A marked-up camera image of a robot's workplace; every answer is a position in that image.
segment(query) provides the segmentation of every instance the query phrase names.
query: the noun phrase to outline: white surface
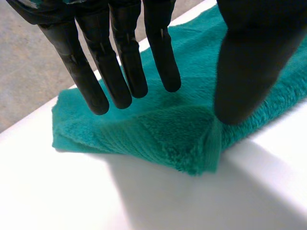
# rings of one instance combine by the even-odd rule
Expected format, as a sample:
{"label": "white surface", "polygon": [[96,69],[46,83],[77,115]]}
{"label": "white surface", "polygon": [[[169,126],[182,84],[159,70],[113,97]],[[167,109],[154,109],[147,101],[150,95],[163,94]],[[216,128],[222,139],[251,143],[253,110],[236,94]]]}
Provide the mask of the white surface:
{"label": "white surface", "polygon": [[55,103],[0,134],[1,230],[307,229],[307,103],[229,149],[218,173],[200,178],[129,156],[55,151]]}

